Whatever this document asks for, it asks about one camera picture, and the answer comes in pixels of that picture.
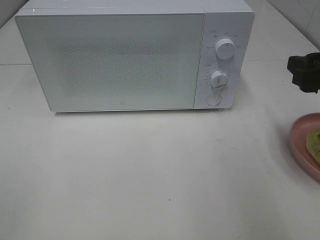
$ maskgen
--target power knob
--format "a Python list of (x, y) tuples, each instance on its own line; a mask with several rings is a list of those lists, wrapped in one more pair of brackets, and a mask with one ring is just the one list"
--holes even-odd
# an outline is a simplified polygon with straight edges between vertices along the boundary
[(224, 71), (215, 71), (211, 74), (210, 83), (213, 88), (220, 88), (228, 82), (228, 75)]
[(215, 52), (220, 59), (229, 59), (235, 55), (236, 44), (231, 38), (222, 38), (215, 43)]

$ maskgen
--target pink plate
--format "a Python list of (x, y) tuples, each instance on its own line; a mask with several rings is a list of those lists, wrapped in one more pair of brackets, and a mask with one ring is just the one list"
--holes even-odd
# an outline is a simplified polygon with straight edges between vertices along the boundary
[(320, 181), (320, 164), (308, 152), (307, 134), (320, 128), (320, 113), (311, 113), (298, 118), (291, 126), (289, 142), (295, 161), (310, 176)]

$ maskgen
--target white microwave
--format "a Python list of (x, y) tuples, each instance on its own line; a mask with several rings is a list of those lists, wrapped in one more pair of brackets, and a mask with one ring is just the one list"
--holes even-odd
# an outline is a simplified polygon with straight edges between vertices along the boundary
[(232, 105), (243, 0), (30, 0), (15, 19), (54, 112)]

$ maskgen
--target countertop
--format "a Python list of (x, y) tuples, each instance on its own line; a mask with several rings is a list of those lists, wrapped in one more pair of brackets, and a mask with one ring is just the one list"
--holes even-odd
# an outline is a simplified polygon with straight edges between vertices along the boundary
[(0, 29), (1, 240), (318, 240), (320, 184), (288, 147), (318, 50), (264, 0), (231, 109), (50, 112), (14, 19)]

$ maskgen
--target microwave window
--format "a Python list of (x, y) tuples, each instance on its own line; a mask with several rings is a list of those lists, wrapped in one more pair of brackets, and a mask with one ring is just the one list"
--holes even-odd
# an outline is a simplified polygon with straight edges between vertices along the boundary
[(51, 110), (191, 109), (203, 14), (22, 16)]

